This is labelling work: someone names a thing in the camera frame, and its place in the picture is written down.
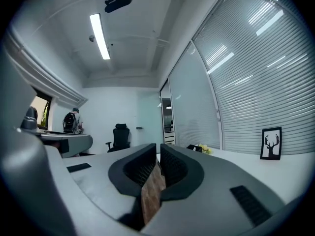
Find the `chair backrest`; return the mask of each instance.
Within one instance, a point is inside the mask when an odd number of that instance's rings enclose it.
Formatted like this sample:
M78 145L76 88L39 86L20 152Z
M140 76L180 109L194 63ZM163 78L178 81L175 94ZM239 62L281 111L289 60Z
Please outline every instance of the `chair backrest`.
M113 130L114 133L114 147L121 147L126 145L128 142L130 130L127 128L126 124L116 124L116 128Z

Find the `person wearing backpack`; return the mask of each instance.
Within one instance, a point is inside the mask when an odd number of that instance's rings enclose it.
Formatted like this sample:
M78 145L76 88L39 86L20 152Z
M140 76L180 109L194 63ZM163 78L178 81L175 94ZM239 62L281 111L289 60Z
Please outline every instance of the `person wearing backpack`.
M63 119L63 132L71 134L81 134L82 131L82 119L79 114L79 109L73 108L72 112L66 114Z

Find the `black slot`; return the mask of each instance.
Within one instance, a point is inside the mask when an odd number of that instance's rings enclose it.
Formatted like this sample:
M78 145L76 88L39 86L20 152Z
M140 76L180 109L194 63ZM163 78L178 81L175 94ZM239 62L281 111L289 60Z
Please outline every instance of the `black slot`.
M231 188L230 191L255 226L271 217L271 213L246 187L241 185Z
M89 167L91 167L90 164L88 164L88 163L81 163L81 164L78 164L78 165L69 166L69 167L67 167L67 169L68 169L68 171L70 173L72 173L72 172L75 172L75 171L80 171L80 170L87 169Z

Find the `deer picture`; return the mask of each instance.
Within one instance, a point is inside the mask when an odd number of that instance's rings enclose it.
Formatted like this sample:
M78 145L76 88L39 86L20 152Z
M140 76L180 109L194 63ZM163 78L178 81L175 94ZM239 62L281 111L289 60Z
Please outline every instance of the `deer picture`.
M267 149L269 149L269 154L268 154L268 157L275 157L276 155L274 155L273 153L273 149L274 149L274 146L278 145L279 144L279 136L276 134L276 144L274 144L274 142L272 142L272 146L270 146L270 143L267 144L268 142L268 136L265 137L265 145L267 145Z

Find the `backpack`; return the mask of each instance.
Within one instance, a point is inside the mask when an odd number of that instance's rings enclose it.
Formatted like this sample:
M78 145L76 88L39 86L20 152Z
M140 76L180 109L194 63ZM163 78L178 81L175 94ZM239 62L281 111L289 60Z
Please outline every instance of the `backpack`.
M63 132L64 133L73 133L74 132L74 125L76 123L75 114L68 113L63 119Z

